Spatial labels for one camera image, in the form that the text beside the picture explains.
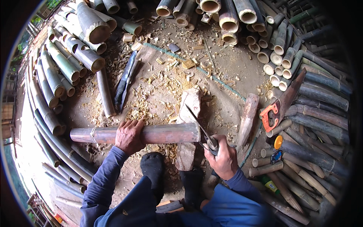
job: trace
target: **blue pants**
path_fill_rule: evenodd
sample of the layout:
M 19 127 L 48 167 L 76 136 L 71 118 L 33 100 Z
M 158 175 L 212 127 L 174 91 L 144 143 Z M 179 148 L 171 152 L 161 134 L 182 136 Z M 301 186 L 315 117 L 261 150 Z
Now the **blue pants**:
M 94 226 L 271 226 L 271 212 L 259 204 L 227 187 L 218 184 L 215 193 L 202 212 L 155 213 L 156 200 L 151 191 L 151 181 L 143 176 L 125 199 Z

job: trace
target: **dirt floor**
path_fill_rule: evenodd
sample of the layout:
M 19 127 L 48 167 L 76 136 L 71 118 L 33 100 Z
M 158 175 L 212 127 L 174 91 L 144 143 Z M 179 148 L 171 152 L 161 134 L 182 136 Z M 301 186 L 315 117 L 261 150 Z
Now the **dirt floor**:
M 180 51 L 177 51 L 176 54 L 183 58 L 196 58 L 198 62 L 206 66 L 209 66 L 213 61 L 216 66 L 216 75 L 220 80 L 227 81 L 229 86 L 244 97 L 248 93 L 259 94 L 259 108 L 269 104 L 269 100 L 265 98 L 266 91 L 264 89 L 264 86 L 269 86 L 266 85 L 268 76 L 264 75 L 263 64 L 257 60 L 256 54 L 252 53 L 246 45 L 218 46 L 217 40 L 221 36 L 218 23 L 211 20 L 210 25 L 199 24 L 194 31 L 187 31 L 184 28 L 178 27 L 172 19 L 164 20 L 158 18 L 155 22 L 151 22 L 148 18 L 152 15 L 155 16 L 155 11 L 152 10 L 151 15 L 143 14 L 143 12 L 150 12 L 150 9 L 155 9 L 156 6 L 144 5 L 143 7 L 139 7 L 139 13 L 133 16 L 133 20 L 137 21 L 144 18 L 140 22 L 143 25 L 141 35 L 146 37 L 150 33 L 148 41 L 150 44 L 168 49 L 168 44 L 174 43 L 180 48 Z M 37 48 L 44 42 L 46 30 L 47 28 L 44 27 L 35 39 L 32 48 Z M 198 46 L 198 41 L 202 34 L 212 59 L 208 57 L 207 50 L 192 50 L 193 46 Z M 113 91 L 113 87 L 126 65 L 128 58 L 125 56 L 131 54 L 131 50 L 122 41 L 107 41 L 106 43 L 107 51 L 102 54 L 102 57 L 106 59 L 110 90 Z M 163 65 L 157 63 L 156 59 L 158 57 L 166 63 Z M 223 88 L 220 83 L 208 78 L 206 74 L 196 70 L 195 67 L 185 70 L 182 68 L 181 62 L 178 66 L 167 66 L 168 59 L 174 58 L 151 47 L 143 46 L 137 55 L 137 59 L 139 58 L 142 59 L 142 66 L 129 88 L 122 114 L 110 119 L 104 117 L 102 105 L 97 101 L 99 91 L 94 74 L 89 73 L 88 76 L 81 78 L 79 85 L 76 86 L 76 94 L 62 102 L 64 110 L 59 115 L 59 118 L 67 125 L 65 135 L 69 134 L 70 129 L 76 127 L 118 126 L 125 119 L 141 119 L 143 113 L 146 114 L 146 124 L 167 124 L 170 118 L 175 116 L 174 105 L 179 104 L 182 91 L 188 88 L 199 88 L 206 97 L 212 96 L 211 100 L 202 102 L 201 113 L 199 114 L 199 118 L 203 120 L 208 132 L 210 134 L 225 134 L 228 136 L 230 144 L 236 143 L 241 114 L 244 108 L 244 101 L 241 98 Z M 187 74 L 193 74 L 190 77 L 190 81 L 187 81 Z M 20 88 L 17 96 L 16 152 L 18 157 L 17 163 L 25 179 L 25 184 L 32 191 L 33 186 L 30 178 L 33 178 L 40 193 L 45 197 L 50 207 L 54 209 L 59 207 L 66 216 L 75 223 L 79 223 L 81 212 L 56 202 L 55 197 L 60 196 L 76 201 L 80 201 L 80 199 L 55 187 L 43 174 L 44 171 L 40 163 L 46 162 L 46 158 L 36 145 L 33 134 L 30 133 L 35 128 L 27 97 L 24 96 L 24 83 L 22 83 Z M 238 148 L 238 152 L 246 151 L 249 148 L 258 131 L 260 122 L 256 116 L 248 144 L 245 147 Z M 107 144 L 77 143 L 77 145 L 80 147 L 80 154 L 88 161 L 94 162 L 96 166 L 102 164 L 102 161 L 111 149 L 111 145 Z M 199 167 L 201 162 L 204 162 L 204 153 L 198 144 L 196 146 L 195 167 Z M 260 150 L 266 147 L 265 135 L 262 132 L 242 168 L 246 176 L 248 175 L 252 159 L 258 157 Z M 173 151 L 175 150 L 176 144 L 147 145 L 144 150 L 132 155 L 121 169 L 111 207 L 120 203 L 140 180 L 142 177 L 139 167 L 141 156 L 151 151 L 158 151 L 168 156 L 165 160 L 167 165 L 165 173 L 166 188 L 162 201 L 182 199 L 184 197 L 184 190 L 174 165 L 176 154 Z M 203 191 L 210 198 L 213 194 L 213 189 L 208 188 L 206 182 L 210 176 L 211 168 L 207 161 L 201 167 L 206 172 Z

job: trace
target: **blue long-sleeve shirt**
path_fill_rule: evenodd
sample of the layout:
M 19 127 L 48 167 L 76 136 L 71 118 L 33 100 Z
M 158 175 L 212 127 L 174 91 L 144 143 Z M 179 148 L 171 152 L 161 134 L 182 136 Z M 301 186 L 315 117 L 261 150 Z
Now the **blue long-sleeve shirt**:
M 115 146 L 112 147 L 85 191 L 81 207 L 81 212 L 83 213 L 81 227 L 128 226 L 130 223 L 132 223 L 133 226 L 143 226 L 141 223 L 145 223 L 145 226 L 192 226 L 188 225 L 186 222 L 183 224 L 185 218 L 181 217 L 185 217 L 185 212 L 180 215 L 176 212 L 167 214 L 155 213 L 157 204 L 150 190 L 151 181 L 147 177 L 143 177 L 116 208 L 109 209 L 116 181 L 120 175 L 121 168 L 128 157 L 129 156 L 121 149 Z M 244 210 L 249 208 L 251 208 L 251 210 L 260 209 L 260 204 L 263 203 L 262 197 L 258 190 L 248 182 L 241 169 L 238 169 L 236 174 L 225 182 L 232 191 L 246 197 L 248 200 L 248 202 L 245 202 L 245 199 L 240 204 L 236 203 L 236 206 L 244 206 L 241 204 L 247 204 L 246 207 L 244 207 Z M 213 223 L 211 218 L 205 217 L 205 219 L 202 219 L 204 221 L 208 220 L 209 223 Z M 210 226 L 220 226 L 220 224 L 213 223 L 210 224 Z

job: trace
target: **reddish bamboo tube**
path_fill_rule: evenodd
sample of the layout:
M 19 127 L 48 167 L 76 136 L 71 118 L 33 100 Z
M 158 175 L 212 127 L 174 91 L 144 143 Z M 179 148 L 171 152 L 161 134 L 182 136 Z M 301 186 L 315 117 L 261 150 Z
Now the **reddish bamboo tube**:
M 115 144 L 117 127 L 78 128 L 70 131 L 75 142 Z M 200 129 L 197 123 L 174 125 L 147 125 L 140 135 L 144 144 L 199 142 Z

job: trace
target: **man's right hand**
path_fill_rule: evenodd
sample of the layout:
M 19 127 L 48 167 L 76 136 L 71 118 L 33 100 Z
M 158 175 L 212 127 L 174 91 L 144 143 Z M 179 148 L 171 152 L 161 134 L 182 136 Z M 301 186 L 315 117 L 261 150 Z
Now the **man's right hand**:
M 235 148 L 227 144 L 225 135 L 212 135 L 218 141 L 219 150 L 217 156 L 214 156 L 206 147 L 204 143 L 204 156 L 209 161 L 210 166 L 214 169 L 216 174 L 223 180 L 231 179 L 238 169 L 237 151 Z

